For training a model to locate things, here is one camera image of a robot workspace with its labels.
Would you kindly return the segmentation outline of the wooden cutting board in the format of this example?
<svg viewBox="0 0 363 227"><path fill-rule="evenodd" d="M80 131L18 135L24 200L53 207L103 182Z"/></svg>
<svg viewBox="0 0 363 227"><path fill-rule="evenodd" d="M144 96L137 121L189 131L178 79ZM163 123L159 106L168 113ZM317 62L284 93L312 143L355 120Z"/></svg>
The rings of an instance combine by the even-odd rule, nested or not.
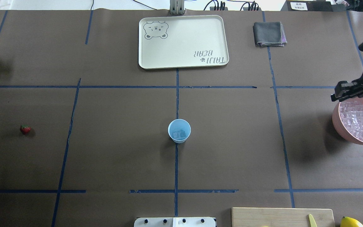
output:
<svg viewBox="0 0 363 227"><path fill-rule="evenodd" d="M232 207L233 227L310 227L309 215L318 227L334 227L331 209Z"/></svg>

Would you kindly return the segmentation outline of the ice cubes pile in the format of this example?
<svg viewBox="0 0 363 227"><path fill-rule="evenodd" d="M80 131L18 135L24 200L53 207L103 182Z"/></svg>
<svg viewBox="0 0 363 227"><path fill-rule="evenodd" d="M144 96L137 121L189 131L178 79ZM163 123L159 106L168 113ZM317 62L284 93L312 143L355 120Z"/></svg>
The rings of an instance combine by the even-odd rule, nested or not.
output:
<svg viewBox="0 0 363 227"><path fill-rule="evenodd" d="M363 104L359 101L341 102L339 117L350 135L363 142Z"/></svg>

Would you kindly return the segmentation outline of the clear ice cube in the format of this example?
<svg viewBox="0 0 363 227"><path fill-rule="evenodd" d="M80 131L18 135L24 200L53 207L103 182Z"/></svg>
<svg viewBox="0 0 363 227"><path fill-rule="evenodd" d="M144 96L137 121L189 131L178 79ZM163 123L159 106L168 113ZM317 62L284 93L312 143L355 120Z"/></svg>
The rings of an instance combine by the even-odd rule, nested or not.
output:
<svg viewBox="0 0 363 227"><path fill-rule="evenodd" d="M172 132L171 136L175 140L184 140L187 138L187 133L186 133L186 131L184 131L182 129L178 129L178 130Z"/></svg>

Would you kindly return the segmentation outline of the aluminium frame post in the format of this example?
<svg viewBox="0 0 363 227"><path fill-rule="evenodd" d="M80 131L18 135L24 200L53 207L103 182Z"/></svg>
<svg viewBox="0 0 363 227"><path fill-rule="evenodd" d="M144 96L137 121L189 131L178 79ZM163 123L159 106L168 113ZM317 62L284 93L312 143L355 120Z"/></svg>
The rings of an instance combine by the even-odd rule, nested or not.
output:
<svg viewBox="0 0 363 227"><path fill-rule="evenodd" d="M184 0L170 0L171 15L184 15L185 11L186 9Z"/></svg>

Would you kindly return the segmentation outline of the yellow lemon far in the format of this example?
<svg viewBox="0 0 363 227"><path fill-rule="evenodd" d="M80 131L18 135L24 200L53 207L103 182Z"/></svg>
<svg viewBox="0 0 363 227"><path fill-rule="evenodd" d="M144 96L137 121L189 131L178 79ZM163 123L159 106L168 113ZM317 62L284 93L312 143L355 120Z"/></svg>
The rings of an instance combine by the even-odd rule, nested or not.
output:
<svg viewBox="0 0 363 227"><path fill-rule="evenodd" d="M341 219L340 227L363 227L363 224L357 219L343 216Z"/></svg>

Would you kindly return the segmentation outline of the pink bowl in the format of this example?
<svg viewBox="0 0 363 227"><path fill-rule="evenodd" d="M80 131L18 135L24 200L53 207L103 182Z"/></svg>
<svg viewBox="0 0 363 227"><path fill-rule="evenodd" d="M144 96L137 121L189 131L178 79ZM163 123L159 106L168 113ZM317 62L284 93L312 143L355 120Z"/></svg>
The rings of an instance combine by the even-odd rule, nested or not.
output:
<svg viewBox="0 0 363 227"><path fill-rule="evenodd" d="M363 98L338 102L333 111L332 122L342 138L363 145Z"/></svg>

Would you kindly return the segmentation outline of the grey folded cloth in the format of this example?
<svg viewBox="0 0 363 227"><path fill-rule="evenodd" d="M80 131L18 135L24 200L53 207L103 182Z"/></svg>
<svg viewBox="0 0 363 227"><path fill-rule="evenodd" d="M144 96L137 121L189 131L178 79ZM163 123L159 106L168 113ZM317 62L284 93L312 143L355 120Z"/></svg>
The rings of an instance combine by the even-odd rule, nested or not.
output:
<svg viewBox="0 0 363 227"><path fill-rule="evenodd" d="M255 44L264 46L284 47L287 42L284 26L280 21L255 22L253 25Z"/></svg>

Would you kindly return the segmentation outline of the light blue cup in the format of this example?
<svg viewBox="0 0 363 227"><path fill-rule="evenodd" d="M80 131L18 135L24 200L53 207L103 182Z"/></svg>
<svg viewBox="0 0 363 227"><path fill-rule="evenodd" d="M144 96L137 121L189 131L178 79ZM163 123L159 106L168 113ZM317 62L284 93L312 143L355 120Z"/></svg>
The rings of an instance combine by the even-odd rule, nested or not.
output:
<svg viewBox="0 0 363 227"><path fill-rule="evenodd" d="M175 119L168 125L168 135L177 144L184 143L191 134L191 126L184 119Z"/></svg>

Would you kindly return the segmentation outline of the cream bear tray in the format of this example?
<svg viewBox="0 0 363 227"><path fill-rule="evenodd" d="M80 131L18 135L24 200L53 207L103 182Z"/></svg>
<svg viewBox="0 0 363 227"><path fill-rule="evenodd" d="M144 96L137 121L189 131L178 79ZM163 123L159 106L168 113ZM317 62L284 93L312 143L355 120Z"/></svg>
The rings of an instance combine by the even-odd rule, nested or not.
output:
<svg viewBox="0 0 363 227"><path fill-rule="evenodd" d="M224 21L218 15L139 21L138 63L143 69L215 67L228 62Z"/></svg>

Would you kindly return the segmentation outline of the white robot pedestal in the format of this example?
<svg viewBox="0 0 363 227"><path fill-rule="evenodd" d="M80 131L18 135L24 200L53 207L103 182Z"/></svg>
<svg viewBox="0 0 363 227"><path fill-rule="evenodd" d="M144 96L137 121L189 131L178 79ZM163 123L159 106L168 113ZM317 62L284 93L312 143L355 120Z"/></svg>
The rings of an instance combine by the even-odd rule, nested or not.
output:
<svg viewBox="0 0 363 227"><path fill-rule="evenodd" d="M134 227L216 227L213 217L141 217Z"/></svg>

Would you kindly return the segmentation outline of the black box white label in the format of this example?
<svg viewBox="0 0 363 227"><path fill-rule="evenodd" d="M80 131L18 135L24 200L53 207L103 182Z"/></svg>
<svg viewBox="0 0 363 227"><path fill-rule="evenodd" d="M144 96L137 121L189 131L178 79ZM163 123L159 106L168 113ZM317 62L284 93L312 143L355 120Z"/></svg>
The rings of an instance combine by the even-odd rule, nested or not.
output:
<svg viewBox="0 0 363 227"><path fill-rule="evenodd" d="M333 12L333 8L327 1L286 0L280 11Z"/></svg>

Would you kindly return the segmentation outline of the small strawberry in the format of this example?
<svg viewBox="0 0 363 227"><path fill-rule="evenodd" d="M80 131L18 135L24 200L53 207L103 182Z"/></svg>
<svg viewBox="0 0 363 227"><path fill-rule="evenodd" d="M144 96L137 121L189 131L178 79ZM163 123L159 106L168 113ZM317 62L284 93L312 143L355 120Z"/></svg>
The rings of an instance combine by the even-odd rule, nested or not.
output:
<svg viewBox="0 0 363 227"><path fill-rule="evenodd" d="M28 134L30 131L32 130L32 128L28 125L21 125L20 126L20 132L23 134L23 135L26 135Z"/></svg>

